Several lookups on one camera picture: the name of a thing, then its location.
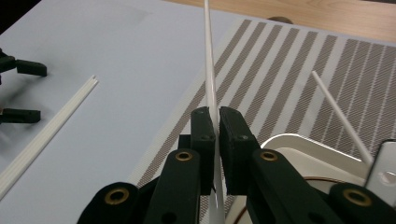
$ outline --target wooden surface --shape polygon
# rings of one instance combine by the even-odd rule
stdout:
[[[168,0],[202,7],[204,0]],[[359,0],[212,0],[212,9],[396,42],[396,4]]]

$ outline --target thin white rod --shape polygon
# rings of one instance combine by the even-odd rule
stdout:
[[[97,84],[97,79],[91,77],[67,104],[55,115],[44,129],[15,158],[15,160],[0,174],[0,201],[29,168],[52,137],[62,128],[78,106],[84,101]]]
[[[322,80],[318,76],[318,73],[316,71],[312,71],[311,75],[314,77],[315,81],[318,83],[319,88],[323,91],[327,101],[332,106],[332,109],[334,110],[335,114],[343,123],[344,128],[346,129],[346,132],[349,134],[349,137],[355,143],[356,148],[358,149],[359,153],[361,154],[362,161],[364,163],[366,163],[368,166],[371,166],[373,164],[373,157],[370,154],[369,150],[367,150],[366,146],[363,144],[363,142],[361,141],[361,139],[358,137],[355,130],[353,129],[352,125],[349,123],[346,116],[343,114],[343,111],[341,110],[341,108],[337,105],[334,98],[332,98],[332,95],[329,93],[326,86],[323,84]]]
[[[205,65],[206,65],[206,104],[209,107],[210,118],[212,118],[213,129],[216,135],[215,167],[214,167],[214,190],[209,197],[209,223],[222,224],[225,222],[224,200],[221,181],[221,166],[219,155],[219,119],[218,102],[216,97],[216,80],[213,65],[212,33],[210,25],[209,0],[205,0]]]

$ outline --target striped surface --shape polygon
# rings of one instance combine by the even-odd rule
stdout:
[[[396,48],[273,23],[240,21],[215,51],[218,103],[238,109],[259,143],[298,133],[359,158],[310,76],[316,70],[363,143],[375,155],[396,133]],[[205,105],[204,74],[192,83],[130,180],[139,187],[161,173],[190,132],[190,112]],[[227,197],[226,208],[233,201]],[[207,198],[201,219],[207,223]]]

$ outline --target white stick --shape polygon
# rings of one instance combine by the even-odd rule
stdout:
[[[6,170],[0,174],[0,201],[23,175],[26,169],[29,168],[52,137],[62,128],[97,82],[95,77],[91,77]]]
[[[361,159],[368,166],[371,166],[373,164],[372,155],[370,154],[370,152],[367,150],[366,146],[363,144],[361,139],[356,134],[356,132],[353,129],[352,125],[349,123],[349,121],[347,120],[346,116],[343,114],[341,108],[337,105],[335,100],[332,98],[332,95],[329,93],[329,91],[327,90],[326,86],[321,81],[320,77],[318,76],[318,73],[316,71],[313,71],[311,73],[311,75],[314,77],[315,81],[318,83],[318,86],[323,91],[327,101],[332,106],[332,109],[334,110],[335,114],[337,115],[337,117],[343,123],[343,125],[344,125],[344,127],[346,129],[346,132],[349,134],[350,138],[355,143],[356,148],[358,149],[359,153],[361,154]]]
[[[218,102],[216,97],[216,80],[213,65],[212,34],[210,26],[209,0],[205,0],[205,64],[206,64],[206,104],[209,106],[210,118],[216,135],[214,188],[209,197],[209,223],[222,224],[225,222],[223,189],[221,181],[221,167],[219,156],[219,119]]]

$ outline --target white tabletop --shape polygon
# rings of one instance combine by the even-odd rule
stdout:
[[[236,15],[213,12],[216,46]],[[0,48],[47,77],[2,74],[0,106],[37,124],[0,125],[0,171],[92,75],[98,86],[0,202],[1,223],[76,223],[100,188],[126,181],[204,65],[204,15],[161,1],[42,0]]]

